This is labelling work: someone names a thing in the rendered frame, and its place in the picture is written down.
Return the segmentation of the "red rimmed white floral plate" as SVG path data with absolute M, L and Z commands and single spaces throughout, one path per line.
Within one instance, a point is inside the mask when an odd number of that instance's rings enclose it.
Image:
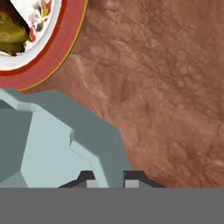
M 31 30 L 32 42 L 12 57 L 0 52 L 0 88 L 25 90 L 61 66 L 81 30 L 88 0 L 0 0 L 13 5 Z

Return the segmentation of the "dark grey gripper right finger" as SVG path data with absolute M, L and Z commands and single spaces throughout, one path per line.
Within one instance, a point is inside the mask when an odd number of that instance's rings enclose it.
M 142 185 L 155 188 L 165 188 L 164 185 L 149 179 L 143 171 L 125 171 L 123 174 L 123 180 L 125 188 L 140 188 Z

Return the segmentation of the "olive yellow food piece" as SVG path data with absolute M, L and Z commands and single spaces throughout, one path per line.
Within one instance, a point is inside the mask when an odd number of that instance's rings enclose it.
M 0 7 L 0 52 L 12 57 L 25 51 L 26 42 L 32 42 L 31 30 L 24 18 L 11 4 Z

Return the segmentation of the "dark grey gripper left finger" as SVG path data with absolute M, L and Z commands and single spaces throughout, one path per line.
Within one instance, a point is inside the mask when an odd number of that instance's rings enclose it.
M 60 188 L 74 188 L 74 187 L 96 188 L 98 187 L 98 183 L 92 171 L 81 171 L 77 179 L 60 186 Z

